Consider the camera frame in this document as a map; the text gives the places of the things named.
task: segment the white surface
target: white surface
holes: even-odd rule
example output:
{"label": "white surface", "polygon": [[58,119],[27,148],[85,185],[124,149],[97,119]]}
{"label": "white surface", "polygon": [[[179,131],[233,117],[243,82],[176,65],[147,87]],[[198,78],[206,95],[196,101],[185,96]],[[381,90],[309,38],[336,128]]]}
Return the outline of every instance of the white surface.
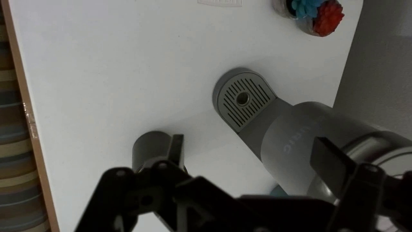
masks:
{"label": "white surface", "polygon": [[[268,193],[273,177],[215,113],[218,78],[261,73],[291,103],[332,104],[359,18],[326,37],[300,31],[269,0],[238,7],[196,0],[10,1],[62,230],[72,230],[100,174],[131,165],[146,131],[184,132],[189,172],[233,196]],[[165,230],[144,216],[140,230]]]}

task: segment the teal object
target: teal object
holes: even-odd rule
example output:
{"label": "teal object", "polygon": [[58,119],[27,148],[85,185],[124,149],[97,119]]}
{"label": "teal object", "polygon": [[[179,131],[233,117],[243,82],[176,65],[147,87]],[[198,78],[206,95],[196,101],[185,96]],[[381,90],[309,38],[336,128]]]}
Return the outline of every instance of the teal object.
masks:
{"label": "teal object", "polygon": [[274,197],[287,197],[288,194],[285,192],[285,189],[281,185],[276,185],[272,190],[270,190],[270,196]]}
{"label": "teal object", "polygon": [[299,19],[312,19],[318,15],[318,7],[324,0],[292,0],[292,9]]}

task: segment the gray cylinder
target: gray cylinder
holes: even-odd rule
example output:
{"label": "gray cylinder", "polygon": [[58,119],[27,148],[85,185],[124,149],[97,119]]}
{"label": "gray cylinder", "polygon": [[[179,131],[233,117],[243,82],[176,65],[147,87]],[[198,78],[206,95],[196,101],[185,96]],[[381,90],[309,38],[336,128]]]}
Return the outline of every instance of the gray cylinder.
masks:
{"label": "gray cylinder", "polygon": [[376,130],[321,103],[301,103],[273,119],[263,139],[260,157],[288,194],[306,194],[315,177],[309,159],[317,136],[326,136],[343,148]]}
{"label": "gray cylinder", "polygon": [[133,170],[139,171],[146,161],[166,157],[171,136],[162,131],[149,131],[138,138],[133,145]]}

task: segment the wooden frame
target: wooden frame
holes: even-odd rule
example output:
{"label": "wooden frame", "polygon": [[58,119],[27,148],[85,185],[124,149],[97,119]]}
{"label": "wooden frame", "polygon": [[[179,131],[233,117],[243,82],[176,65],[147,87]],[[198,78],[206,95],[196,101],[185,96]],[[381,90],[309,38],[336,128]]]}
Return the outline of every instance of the wooden frame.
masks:
{"label": "wooden frame", "polygon": [[26,119],[27,119],[27,125],[30,128],[30,138],[31,138],[31,143],[32,143],[32,148],[34,148],[34,154],[35,154],[39,177],[40,177],[40,183],[41,183],[43,196],[44,196],[44,201],[45,201],[45,206],[46,206],[48,220],[50,224],[50,229],[53,232],[58,232],[59,226],[58,226],[57,215],[55,215],[55,210],[54,210],[48,172],[46,172],[46,167],[44,163],[41,144],[40,144],[40,140],[37,136],[36,121],[35,121],[35,116],[34,116],[34,110],[32,110],[32,105],[31,105],[30,91],[28,91],[28,86],[27,86],[27,81],[26,81],[26,73],[25,73],[25,68],[23,68],[22,56],[19,52],[19,46],[18,46],[18,41],[17,41],[17,34],[15,34],[15,29],[14,29],[14,23],[13,23],[13,18],[12,18],[9,1],[12,1],[12,0],[1,0],[1,5],[3,5],[3,12],[4,12],[4,18],[5,18],[6,31],[9,34],[12,54],[13,54],[15,76],[17,76],[17,81],[18,81],[19,89],[21,89],[21,94],[22,94],[22,101],[23,101],[23,107],[25,107]]}

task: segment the striped mat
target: striped mat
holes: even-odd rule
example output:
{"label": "striped mat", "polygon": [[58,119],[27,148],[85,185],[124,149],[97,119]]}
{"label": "striped mat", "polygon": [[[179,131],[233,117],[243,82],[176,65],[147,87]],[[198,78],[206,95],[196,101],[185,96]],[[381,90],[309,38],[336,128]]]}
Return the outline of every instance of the striped mat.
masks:
{"label": "striped mat", "polygon": [[1,14],[0,232],[21,230],[49,230],[49,223]]}

